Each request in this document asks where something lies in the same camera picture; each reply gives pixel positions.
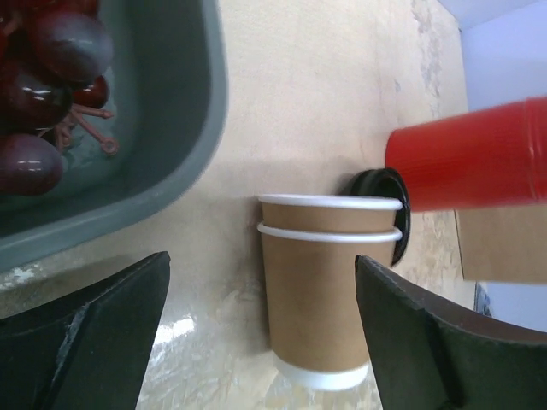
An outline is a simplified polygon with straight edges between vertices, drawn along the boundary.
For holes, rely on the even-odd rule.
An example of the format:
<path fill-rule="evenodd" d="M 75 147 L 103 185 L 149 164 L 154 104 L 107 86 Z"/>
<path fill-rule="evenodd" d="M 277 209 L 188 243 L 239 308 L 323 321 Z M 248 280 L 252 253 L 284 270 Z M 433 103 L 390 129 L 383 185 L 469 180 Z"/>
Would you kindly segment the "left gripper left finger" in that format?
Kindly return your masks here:
<path fill-rule="evenodd" d="M 1 321 L 3 409 L 134 409 L 168 293 L 170 256 Z"/>

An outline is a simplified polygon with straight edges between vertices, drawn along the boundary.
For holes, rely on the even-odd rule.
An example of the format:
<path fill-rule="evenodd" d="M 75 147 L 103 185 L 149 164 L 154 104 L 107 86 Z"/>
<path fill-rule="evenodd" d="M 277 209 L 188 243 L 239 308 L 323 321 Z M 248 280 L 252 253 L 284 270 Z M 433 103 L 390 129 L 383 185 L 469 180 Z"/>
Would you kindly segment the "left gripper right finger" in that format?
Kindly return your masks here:
<path fill-rule="evenodd" d="M 492 319 L 355 259 L 356 300 L 384 409 L 544 409 L 546 335 Z"/>

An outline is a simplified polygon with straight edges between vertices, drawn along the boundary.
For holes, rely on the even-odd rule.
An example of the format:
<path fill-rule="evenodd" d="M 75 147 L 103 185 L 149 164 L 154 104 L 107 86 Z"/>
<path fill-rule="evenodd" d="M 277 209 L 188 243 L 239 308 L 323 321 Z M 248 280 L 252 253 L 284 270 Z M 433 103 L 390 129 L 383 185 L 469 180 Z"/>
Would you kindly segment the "brown paper cup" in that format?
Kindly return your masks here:
<path fill-rule="evenodd" d="M 266 226 L 309 232 L 388 232 L 403 208 L 397 199 L 372 196 L 265 194 L 258 200 Z"/>
<path fill-rule="evenodd" d="M 390 266 L 402 233 L 292 231 L 263 223 L 268 324 L 273 361 L 295 384 L 315 390 L 356 387 L 369 356 L 356 302 L 355 258 Z"/>

